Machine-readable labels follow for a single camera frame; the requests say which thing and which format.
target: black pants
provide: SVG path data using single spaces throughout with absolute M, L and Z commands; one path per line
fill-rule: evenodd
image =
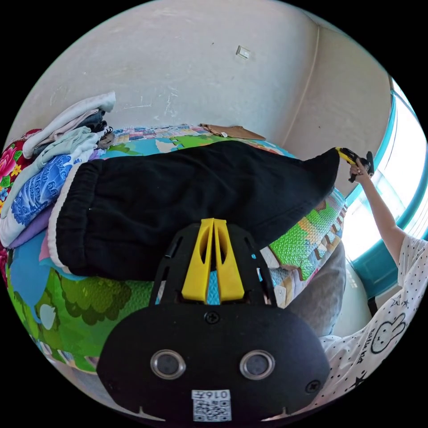
M 252 234 L 262 249 L 333 190 L 335 149 L 301 161 L 238 141 L 79 167 L 56 224 L 60 261 L 82 276 L 153 280 L 170 241 L 203 218 Z

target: white towel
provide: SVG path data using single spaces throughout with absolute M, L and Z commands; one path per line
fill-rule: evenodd
M 26 159 L 30 159 L 34 149 L 45 139 L 48 138 L 57 129 L 63 127 L 73 119 L 78 118 L 89 110 L 100 109 L 107 113 L 113 110 L 116 102 L 115 92 L 108 94 L 97 95 L 95 97 L 86 98 L 78 103 L 68 107 L 60 115 L 58 115 L 46 128 L 39 133 L 28 138 L 22 148 L 23 155 Z

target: colorful play mat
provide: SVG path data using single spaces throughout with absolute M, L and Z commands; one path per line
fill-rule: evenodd
M 219 140 L 202 127 L 117 129 L 115 145 L 101 158 L 148 156 Z M 259 140 L 246 144 L 279 155 L 282 148 Z M 334 191 L 288 233 L 270 246 L 275 267 L 271 276 L 279 305 L 285 307 L 307 285 L 340 242 L 346 212 L 343 196 Z M 45 231 L 8 251 L 8 292 L 15 310 L 39 349 L 49 358 L 94 373 L 111 330 L 129 314 L 148 305 L 152 282 L 78 277 L 54 265 Z M 211 274 L 208 303 L 219 304 L 216 272 Z

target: white t-shirt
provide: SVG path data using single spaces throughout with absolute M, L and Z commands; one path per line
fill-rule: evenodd
M 428 242 L 404 238 L 398 266 L 401 290 L 361 330 L 320 341 L 330 361 L 330 376 L 314 401 L 294 415 L 320 407 L 366 380 L 394 349 L 412 321 L 428 283 Z

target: screw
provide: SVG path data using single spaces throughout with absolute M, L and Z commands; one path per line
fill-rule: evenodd
M 208 324 L 217 324 L 220 321 L 220 315 L 214 311 L 208 312 L 205 314 L 205 321 Z
M 321 383 L 319 380 L 313 380 L 312 382 L 309 382 L 306 385 L 306 392 L 308 394 L 313 394 L 314 392 L 317 392 L 320 389 Z

